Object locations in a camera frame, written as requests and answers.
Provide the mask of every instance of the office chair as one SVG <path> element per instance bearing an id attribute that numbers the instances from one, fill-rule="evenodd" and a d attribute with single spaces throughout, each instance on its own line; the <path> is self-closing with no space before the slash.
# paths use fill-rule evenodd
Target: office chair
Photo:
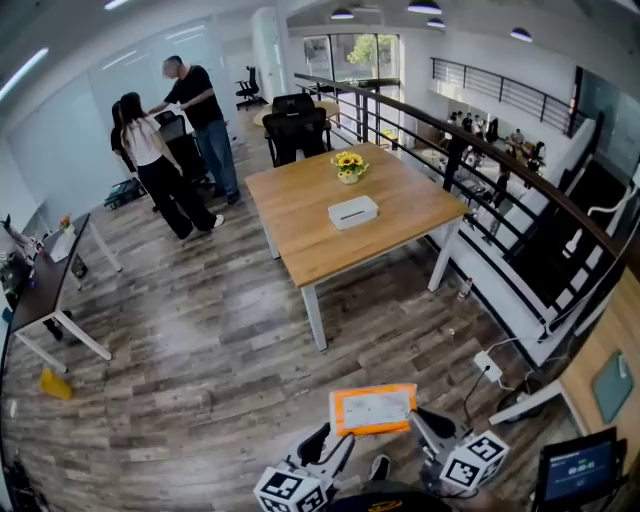
<path id="1" fill-rule="evenodd" d="M 288 94 L 273 98 L 271 112 L 273 114 L 296 114 L 316 108 L 310 94 Z"/>
<path id="2" fill-rule="evenodd" d="M 256 94 L 260 92 L 258 82 L 256 82 L 256 68 L 247 66 L 247 69 L 249 70 L 249 81 L 239 80 L 236 82 L 240 84 L 240 90 L 236 92 L 236 96 L 242 96 L 244 98 L 245 101 L 240 105 L 244 105 L 246 110 L 249 110 L 249 105 L 261 102 L 262 98 L 256 97 Z"/>
<path id="3" fill-rule="evenodd" d="M 184 116 L 173 116 L 169 122 L 160 128 L 160 135 L 167 143 L 173 157 L 182 167 L 184 177 L 194 185 L 209 188 L 209 176 L 200 156 L 195 139 L 187 135 Z"/>
<path id="4" fill-rule="evenodd" d="M 167 110 L 165 112 L 160 112 L 155 117 L 155 120 L 158 121 L 158 123 L 160 123 L 160 126 L 164 126 L 165 124 L 170 123 L 176 117 L 177 116 L 171 110 Z"/>
<path id="5" fill-rule="evenodd" d="M 323 108 L 265 116 L 262 122 L 277 151 L 274 167 L 295 162 L 298 149 L 302 149 L 305 158 L 324 153 L 322 132 L 326 120 L 327 112 Z"/>

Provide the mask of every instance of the green notebook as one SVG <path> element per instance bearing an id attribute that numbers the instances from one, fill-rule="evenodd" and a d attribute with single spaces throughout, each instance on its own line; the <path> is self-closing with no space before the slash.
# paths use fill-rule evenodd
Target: green notebook
<path id="1" fill-rule="evenodd" d="M 616 352 L 593 379 L 593 393 L 604 423 L 611 423 L 633 391 L 633 375 L 622 352 Z"/>

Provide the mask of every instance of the potted flower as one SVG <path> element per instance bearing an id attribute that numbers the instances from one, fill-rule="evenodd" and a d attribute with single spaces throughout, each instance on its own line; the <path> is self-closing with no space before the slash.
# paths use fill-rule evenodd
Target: potted flower
<path id="1" fill-rule="evenodd" d="M 73 227 L 73 224 L 71 224 L 71 214 L 65 215 L 60 219 L 60 228 L 69 235 L 73 235 L 75 233 L 76 230 Z"/>
<path id="2" fill-rule="evenodd" d="M 347 185 L 357 183 L 360 176 L 369 168 L 360 155 L 350 151 L 338 153 L 331 163 L 338 168 L 338 179 Z"/>

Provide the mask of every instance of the wooden table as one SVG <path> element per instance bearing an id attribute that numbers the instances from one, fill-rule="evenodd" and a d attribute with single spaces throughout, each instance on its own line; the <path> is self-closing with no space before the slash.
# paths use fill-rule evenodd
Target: wooden table
<path id="1" fill-rule="evenodd" d="M 618 438 L 627 439 L 624 466 L 627 473 L 640 454 L 639 311 L 640 283 L 626 269 L 595 329 L 562 375 L 526 400 L 495 414 L 489 418 L 490 423 L 495 425 L 553 397 L 562 396 L 582 435 L 617 427 Z M 592 391 L 592 383 L 617 351 L 624 355 L 635 386 L 613 421 L 605 424 Z"/>
<path id="2" fill-rule="evenodd" d="M 62 312 L 62 308 L 60 306 L 60 293 L 67 276 L 76 283 L 78 288 L 81 287 L 80 283 L 70 270 L 78 251 L 78 245 L 82 236 L 86 233 L 87 227 L 91 231 L 98 247 L 102 250 L 116 272 L 120 272 L 122 270 L 122 267 L 107 247 L 97 228 L 93 222 L 91 222 L 90 214 L 82 215 L 77 219 L 74 219 L 72 222 L 76 230 L 76 240 L 73 243 L 69 255 L 58 262 L 54 262 L 48 254 L 45 256 L 40 255 L 36 258 L 33 267 L 33 277 L 30 280 L 30 282 L 33 283 L 33 286 L 27 283 L 25 288 L 22 290 L 13 313 L 13 319 L 11 321 L 8 334 L 9 336 L 11 336 L 11 334 L 15 334 L 20 341 L 27 345 L 27 347 L 61 372 L 67 371 L 66 365 L 40 348 L 35 341 L 24 334 L 25 330 L 49 319 L 56 319 L 91 350 L 104 359 L 111 360 L 111 353 L 96 343 L 93 338 L 78 327 L 75 322 Z M 61 235 L 62 231 L 58 231 L 44 241 L 45 251 L 47 253 L 50 253 L 53 250 L 56 241 Z"/>
<path id="3" fill-rule="evenodd" d="M 462 216 L 468 208 L 429 178 L 373 144 L 351 148 L 371 165 L 354 185 L 342 184 L 324 153 L 263 171 L 246 180 L 273 258 L 282 257 L 302 291 L 316 345 L 327 343 L 315 285 L 444 227 L 445 244 L 429 282 L 434 291 L 449 260 Z M 378 205 L 378 217 L 338 231 L 328 208 L 359 196 Z"/>
<path id="4" fill-rule="evenodd" d="M 327 111 L 327 119 L 340 113 L 340 105 L 334 103 L 333 101 L 314 100 L 313 102 L 315 103 L 316 107 L 321 107 Z M 253 124 L 264 127 L 264 124 L 262 124 L 262 119 L 264 118 L 264 116 L 268 116 L 269 114 L 271 114 L 271 105 L 265 105 L 265 107 L 253 118 Z"/>

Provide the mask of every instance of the black and white marker cube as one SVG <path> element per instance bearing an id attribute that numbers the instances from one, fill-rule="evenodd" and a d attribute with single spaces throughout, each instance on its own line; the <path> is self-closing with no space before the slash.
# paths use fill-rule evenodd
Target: black and white marker cube
<path id="1" fill-rule="evenodd" d="M 253 489 L 265 512 L 314 512 L 327 503 L 317 478 L 268 467 Z"/>
<path id="2" fill-rule="evenodd" d="M 509 446 L 486 431 L 449 454 L 440 479 L 472 491 L 498 472 L 508 452 Z"/>

